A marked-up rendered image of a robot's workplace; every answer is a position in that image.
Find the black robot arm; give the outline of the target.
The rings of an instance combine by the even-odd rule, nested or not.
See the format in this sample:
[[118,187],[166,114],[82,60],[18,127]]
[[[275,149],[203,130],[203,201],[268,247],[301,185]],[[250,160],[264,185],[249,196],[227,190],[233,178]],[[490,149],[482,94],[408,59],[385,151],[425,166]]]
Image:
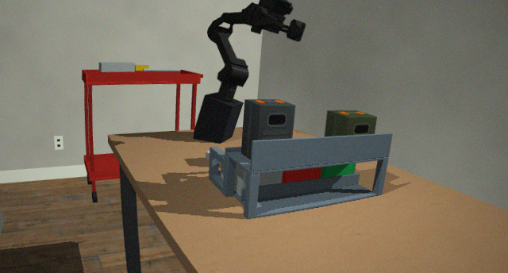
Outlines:
[[[259,4],[252,2],[250,5],[252,4],[262,6],[267,9],[267,14],[269,15],[271,13],[277,13],[281,16],[286,14],[289,15],[293,10],[292,3],[287,0],[260,0]],[[229,43],[229,37],[233,33],[234,24],[245,24],[244,19],[246,18],[250,5],[241,12],[223,13],[218,19],[211,23],[207,30],[209,39],[217,45],[221,58],[225,64],[224,68],[217,74],[217,79],[222,82],[222,84],[218,94],[214,94],[220,101],[236,103],[233,100],[233,97],[237,86],[243,87],[249,76],[248,66],[245,60],[238,59],[236,57],[233,48]],[[219,26],[223,22],[230,24],[230,27],[227,29]]]

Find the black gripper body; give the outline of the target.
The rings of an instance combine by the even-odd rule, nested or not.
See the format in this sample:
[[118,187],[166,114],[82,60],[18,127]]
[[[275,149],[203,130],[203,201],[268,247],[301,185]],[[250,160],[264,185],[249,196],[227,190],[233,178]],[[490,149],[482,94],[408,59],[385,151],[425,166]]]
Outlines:
[[[254,5],[254,4],[250,5],[250,7],[248,9],[247,16],[245,18],[245,23],[247,25],[253,26],[252,25],[252,21],[253,21],[253,18],[255,16],[257,7],[258,7],[258,5]],[[284,16],[281,16],[281,15],[279,15],[277,13],[271,13],[270,16],[272,16],[274,19],[276,19],[276,23],[274,25],[269,25],[269,26],[266,26],[266,27],[263,27],[263,28],[260,28],[260,29],[268,30],[270,32],[277,33],[277,34],[279,34],[279,31],[282,31],[282,32],[285,32],[287,34],[287,38],[290,39],[291,32],[292,32],[292,29],[294,27],[294,23],[295,23],[296,20],[293,19],[291,21],[291,23],[290,23],[290,26],[288,26],[288,25],[284,25],[283,24]],[[288,29],[288,30],[285,30],[285,29]],[[300,35],[299,39],[296,40],[296,41],[299,42],[301,39],[302,39],[302,34]]]

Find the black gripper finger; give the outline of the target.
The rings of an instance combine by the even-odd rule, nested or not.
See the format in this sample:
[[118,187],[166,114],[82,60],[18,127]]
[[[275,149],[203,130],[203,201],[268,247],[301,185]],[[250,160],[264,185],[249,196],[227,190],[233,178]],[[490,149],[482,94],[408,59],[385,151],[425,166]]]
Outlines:
[[276,23],[276,19],[267,14],[267,9],[258,6],[256,9],[255,16],[252,21],[252,25],[258,28],[263,28]]
[[304,29],[302,27],[303,27],[303,23],[296,20],[294,23],[292,32],[291,32],[290,39],[298,40],[300,35],[303,34],[303,31],[304,31]]

